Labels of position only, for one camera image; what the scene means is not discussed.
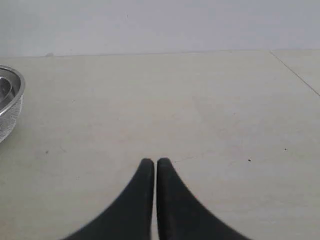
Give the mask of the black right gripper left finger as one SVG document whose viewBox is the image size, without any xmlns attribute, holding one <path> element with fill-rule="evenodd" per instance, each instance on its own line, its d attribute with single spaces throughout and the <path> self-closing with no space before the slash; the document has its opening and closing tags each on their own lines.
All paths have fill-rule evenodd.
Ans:
<svg viewBox="0 0 320 240">
<path fill-rule="evenodd" d="M 113 203 L 66 239 L 150 240 L 154 182 L 154 162 L 144 158 L 128 185 Z"/>
</svg>

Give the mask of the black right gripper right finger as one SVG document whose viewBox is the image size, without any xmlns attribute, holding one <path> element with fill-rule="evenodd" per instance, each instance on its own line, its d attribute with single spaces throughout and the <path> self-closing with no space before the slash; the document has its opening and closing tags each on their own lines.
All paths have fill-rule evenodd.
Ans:
<svg viewBox="0 0 320 240">
<path fill-rule="evenodd" d="M 207 210 L 183 183 L 168 158 L 157 161 L 156 212 L 160 240 L 245 240 Z"/>
</svg>

